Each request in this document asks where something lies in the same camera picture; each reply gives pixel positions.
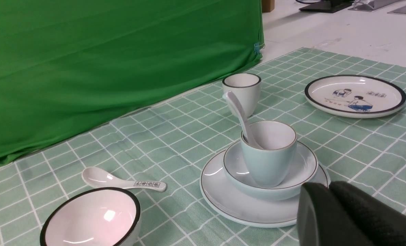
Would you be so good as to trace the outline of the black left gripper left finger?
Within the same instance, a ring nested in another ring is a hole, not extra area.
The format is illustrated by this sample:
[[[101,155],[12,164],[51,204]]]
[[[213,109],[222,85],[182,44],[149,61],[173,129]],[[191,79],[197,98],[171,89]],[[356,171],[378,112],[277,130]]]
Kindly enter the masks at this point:
[[[321,183],[302,185],[297,212],[300,246],[373,246],[331,191]]]

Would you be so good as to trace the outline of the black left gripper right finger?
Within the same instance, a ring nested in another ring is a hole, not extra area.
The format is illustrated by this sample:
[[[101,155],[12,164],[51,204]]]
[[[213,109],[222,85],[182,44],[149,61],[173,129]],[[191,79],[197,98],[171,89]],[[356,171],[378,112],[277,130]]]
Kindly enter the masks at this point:
[[[376,246],[406,246],[406,215],[350,183],[334,181],[329,189]]]

